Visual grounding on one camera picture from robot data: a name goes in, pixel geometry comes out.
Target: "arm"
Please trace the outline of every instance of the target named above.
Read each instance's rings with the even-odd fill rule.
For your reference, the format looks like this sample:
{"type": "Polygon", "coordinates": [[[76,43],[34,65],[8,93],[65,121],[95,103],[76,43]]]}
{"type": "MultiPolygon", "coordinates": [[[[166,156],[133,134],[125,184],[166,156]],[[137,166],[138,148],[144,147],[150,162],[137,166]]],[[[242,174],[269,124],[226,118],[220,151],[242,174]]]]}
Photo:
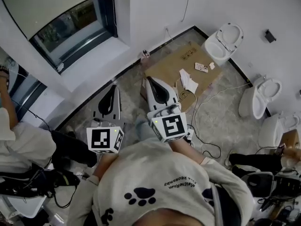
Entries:
{"type": "Polygon", "coordinates": [[[92,211],[93,195],[106,170],[118,158],[118,154],[105,154],[101,157],[93,175],[81,181],[70,205],[68,226],[83,226],[92,211]]]}
{"type": "Polygon", "coordinates": [[[4,77],[7,77],[7,74],[3,71],[0,71],[0,95],[1,95],[1,103],[3,108],[5,108],[8,111],[9,115],[9,127],[10,129],[13,129],[16,124],[18,124],[17,114],[14,107],[14,104],[9,96],[8,88],[6,86],[7,79],[4,77]]]}
{"type": "Polygon", "coordinates": [[[254,199],[246,183],[213,159],[201,164],[212,183],[221,185],[234,200],[241,215],[242,226],[250,220],[254,199]]]}
{"type": "Polygon", "coordinates": [[[203,154],[199,153],[196,149],[190,146],[184,139],[171,141],[169,142],[169,146],[174,152],[181,153],[194,160],[198,164],[201,164],[205,159],[203,154]]]}

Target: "black baseboard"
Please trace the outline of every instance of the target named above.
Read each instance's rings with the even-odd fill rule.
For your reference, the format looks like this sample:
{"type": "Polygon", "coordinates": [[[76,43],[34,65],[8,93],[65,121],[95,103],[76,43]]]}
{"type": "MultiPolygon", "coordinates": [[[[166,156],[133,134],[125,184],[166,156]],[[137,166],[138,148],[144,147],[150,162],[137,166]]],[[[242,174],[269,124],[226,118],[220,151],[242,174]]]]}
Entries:
{"type": "MultiPolygon", "coordinates": [[[[201,31],[198,27],[193,26],[187,30],[185,30],[184,32],[178,34],[177,36],[173,37],[173,40],[179,38],[180,36],[182,36],[183,34],[187,33],[190,30],[195,30],[196,32],[198,32],[201,36],[203,36],[205,39],[208,39],[209,36],[207,34],[205,34],[203,31],[201,31]]],[[[159,49],[163,48],[164,46],[166,46],[167,44],[169,44],[170,42],[173,41],[172,39],[170,39],[169,41],[165,42],[164,44],[160,45],[159,47],[155,48],[154,50],[150,51],[150,54],[153,54],[155,52],[157,52],[159,49]]],[[[237,72],[243,77],[243,79],[246,81],[246,83],[250,83],[249,79],[246,77],[246,75],[242,72],[242,70],[238,67],[238,65],[232,60],[229,59],[229,62],[231,63],[231,65],[237,70],[237,72]]],[[[120,76],[122,76],[123,74],[125,74],[127,71],[129,71],[130,69],[134,68],[135,66],[137,66],[140,63],[140,59],[138,59],[136,62],[134,62],[133,64],[131,64],[129,67],[127,67],[126,69],[124,69],[122,72],[120,72],[118,75],[116,75],[114,77],[114,80],[110,80],[109,82],[107,82],[105,85],[103,85],[100,89],[98,89],[93,95],[91,95],[87,100],[85,100],[79,107],[77,107],[57,128],[56,130],[60,130],[77,112],[79,112],[81,110],[81,108],[83,108],[89,101],[91,101],[97,94],[99,94],[101,91],[103,91],[106,87],[108,87],[109,85],[111,85],[116,79],[118,79],[120,76]]],[[[266,114],[270,117],[270,113],[268,111],[268,109],[266,109],[266,114]]]]}

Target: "black pants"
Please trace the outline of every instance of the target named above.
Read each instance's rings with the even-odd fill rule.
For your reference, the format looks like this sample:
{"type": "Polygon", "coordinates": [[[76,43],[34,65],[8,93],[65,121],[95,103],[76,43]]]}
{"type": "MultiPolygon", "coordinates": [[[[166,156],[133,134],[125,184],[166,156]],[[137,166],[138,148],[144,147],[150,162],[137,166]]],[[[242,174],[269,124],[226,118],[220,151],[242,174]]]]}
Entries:
{"type": "MultiPolygon", "coordinates": [[[[242,155],[234,153],[229,156],[229,161],[232,165],[252,166],[260,171],[269,171],[273,174],[277,174],[282,169],[281,156],[276,155],[242,155]]],[[[233,167],[232,172],[241,178],[254,171],[246,171],[238,167],[233,167]]]]}
{"type": "Polygon", "coordinates": [[[62,164],[65,164],[66,160],[74,160],[86,164],[88,167],[96,164],[96,154],[88,150],[86,143],[55,130],[51,132],[51,135],[56,144],[56,151],[52,155],[52,163],[55,168],[63,167],[62,164]]]}

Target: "paper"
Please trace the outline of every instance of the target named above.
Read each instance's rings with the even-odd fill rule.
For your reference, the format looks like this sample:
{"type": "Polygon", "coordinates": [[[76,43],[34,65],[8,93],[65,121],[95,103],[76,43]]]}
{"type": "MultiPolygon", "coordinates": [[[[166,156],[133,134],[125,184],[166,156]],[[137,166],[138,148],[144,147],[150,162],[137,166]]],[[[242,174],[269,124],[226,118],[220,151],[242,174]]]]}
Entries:
{"type": "Polygon", "coordinates": [[[209,64],[209,67],[210,67],[210,69],[214,69],[214,68],[215,68],[215,65],[214,65],[214,63],[213,63],[213,62],[211,62],[211,63],[209,64]]]}
{"type": "Polygon", "coordinates": [[[200,64],[200,63],[195,63],[195,64],[194,64],[194,68],[195,68],[196,70],[199,70],[199,71],[208,73],[208,67],[207,67],[206,65],[202,65],[202,64],[200,64]]]}
{"type": "Polygon", "coordinates": [[[181,69],[179,72],[184,89],[189,90],[190,92],[195,94],[198,87],[198,83],[194,82],[190,78],[190,74],[188,74],[184,69],[181,69]]]}

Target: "paw print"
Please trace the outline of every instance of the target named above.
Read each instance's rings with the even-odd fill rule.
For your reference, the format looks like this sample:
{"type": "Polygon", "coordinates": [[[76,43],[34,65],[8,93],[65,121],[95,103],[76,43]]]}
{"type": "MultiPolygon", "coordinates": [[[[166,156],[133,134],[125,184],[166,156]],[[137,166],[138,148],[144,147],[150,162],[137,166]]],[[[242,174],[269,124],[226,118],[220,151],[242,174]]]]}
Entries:
{"type": "MultiPolygon", "coordinates": [[[[151,188],[145,188],[145,187],[138,187],[134,189],[134,193],[137,195],[137,197],[141,200],[139,200],[138,205],[143,207],[146,204],[146,200],[148,199],[149,204],[154,204],[156,202],[156,199],[153,197],[153,195],[156,193],[156,190],[151,188]]],[[[128,204],[133,205],[137,202],[137,199],[133,198],[131,193],[126,193],[124,195],[124,198],[129,200],[128,204]]]]}
{"type": "Polygon", "coordinates": [[[113,216],[111,214],[114,213],[114,210],[112,208],[109,208],[105,211],[104,215],[102,215],[100,217],[102,223],[104,225],[109,225],[109,222],[108,221],[112,221],[113,220],[113,216]]]}

